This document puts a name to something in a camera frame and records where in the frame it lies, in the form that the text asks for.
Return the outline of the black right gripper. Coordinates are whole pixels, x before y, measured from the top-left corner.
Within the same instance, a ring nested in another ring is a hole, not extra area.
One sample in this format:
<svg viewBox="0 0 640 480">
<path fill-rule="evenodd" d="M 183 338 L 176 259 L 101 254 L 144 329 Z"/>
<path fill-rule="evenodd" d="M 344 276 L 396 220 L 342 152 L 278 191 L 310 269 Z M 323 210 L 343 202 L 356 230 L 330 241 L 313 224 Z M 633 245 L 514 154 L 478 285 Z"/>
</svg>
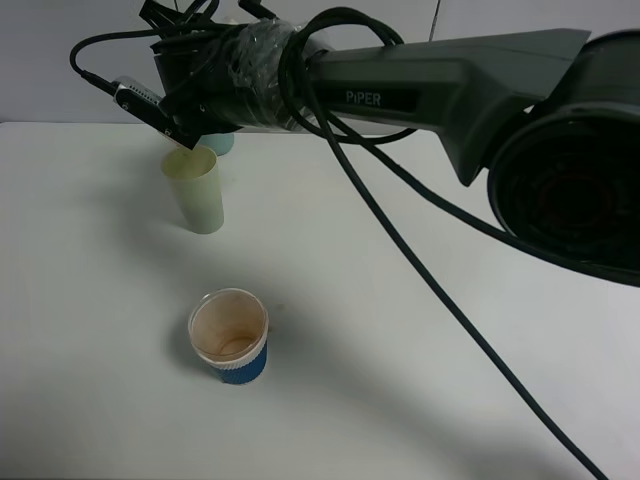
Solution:
<svg viewBox="0 0 640 480">
<path fill-rule="evenodd" d="M 151 126 L 173 135 L 234 133 L 240 126 L 217 112 L 215 103 L 234 94 L 227 49 L 240 32 L 238 24 L 205 22 L 157 28 L 151 46 L 164 88 Z"/>
</svg>

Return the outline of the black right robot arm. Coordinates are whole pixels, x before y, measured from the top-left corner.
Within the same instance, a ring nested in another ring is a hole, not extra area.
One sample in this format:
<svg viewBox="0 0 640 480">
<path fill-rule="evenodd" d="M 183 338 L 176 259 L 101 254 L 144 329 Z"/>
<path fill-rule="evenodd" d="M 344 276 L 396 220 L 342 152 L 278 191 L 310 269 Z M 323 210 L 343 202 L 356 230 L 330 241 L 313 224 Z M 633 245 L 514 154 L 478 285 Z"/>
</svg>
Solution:
<svg viewBox="0 0 640 480">
<path fill-rule="evenodd" d="M 639 282 L 639 33 L 551 29 L 406 43 L 337 7 L 178 22 L 153 48 L 162 118 L 192 145 L 243 127 L 305 129 L 377 153 L 351 119 L 435 133 L 455 174 L 487 170 L 486 234 L 557 266 Z"/>
</svg>

